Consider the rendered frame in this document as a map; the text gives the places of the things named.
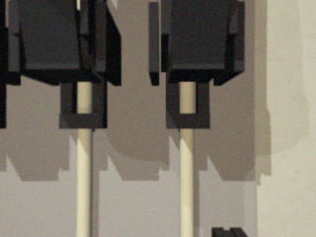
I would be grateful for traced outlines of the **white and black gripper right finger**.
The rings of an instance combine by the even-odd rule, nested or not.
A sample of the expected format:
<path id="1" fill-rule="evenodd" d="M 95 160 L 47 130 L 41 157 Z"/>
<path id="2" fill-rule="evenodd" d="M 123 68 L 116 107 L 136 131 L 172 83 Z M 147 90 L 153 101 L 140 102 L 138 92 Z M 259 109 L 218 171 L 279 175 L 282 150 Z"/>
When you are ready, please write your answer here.
<path id="1" fill-rule="evenodd" d="M 227 231 L 231 237 L 248 237 L 241 227 L 230 227 Z"/>

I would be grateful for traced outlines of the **beige vertical rod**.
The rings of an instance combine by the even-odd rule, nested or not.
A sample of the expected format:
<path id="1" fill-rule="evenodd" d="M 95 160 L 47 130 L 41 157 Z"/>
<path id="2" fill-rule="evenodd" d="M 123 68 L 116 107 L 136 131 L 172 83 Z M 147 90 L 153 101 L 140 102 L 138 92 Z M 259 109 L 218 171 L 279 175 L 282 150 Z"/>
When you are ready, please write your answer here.
<path id="1" fill-rule="evenodd" d="M 180 114 L 195 113 L 195 82 L 180 82 Z M 180 237 L 195 237 L 195 129 L 180 128 Z"/>
<path id="2" fill-rule="evenodd" d="M 92 113 L 92 83 L 77 82 L 77 114 Z M 93 129 L 77 129 L 76 237 L 92 237 Z"/>

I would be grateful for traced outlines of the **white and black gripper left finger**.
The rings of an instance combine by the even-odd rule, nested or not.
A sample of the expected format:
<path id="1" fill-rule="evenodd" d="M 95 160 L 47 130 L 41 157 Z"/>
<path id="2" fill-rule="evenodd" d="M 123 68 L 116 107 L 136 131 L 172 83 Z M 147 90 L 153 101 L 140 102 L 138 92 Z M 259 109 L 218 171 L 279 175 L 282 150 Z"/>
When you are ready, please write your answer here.
<path id="1" fill-rule="evenodd" d="M 211 237 L 231 237 L 227 230 L 223 227 L 212 227 Z"/>

